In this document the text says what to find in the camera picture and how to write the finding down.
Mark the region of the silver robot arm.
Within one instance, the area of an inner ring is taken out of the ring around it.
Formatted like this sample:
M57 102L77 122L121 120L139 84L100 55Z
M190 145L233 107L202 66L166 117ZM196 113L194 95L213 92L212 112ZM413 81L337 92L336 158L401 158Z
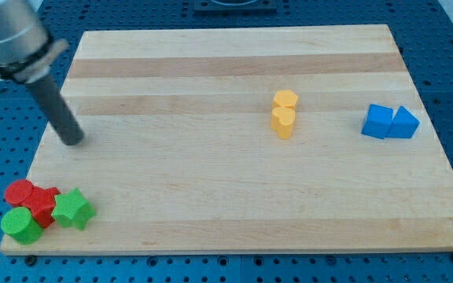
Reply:
M26 0L0 0L0 80L34 83L69 47L55 39Z

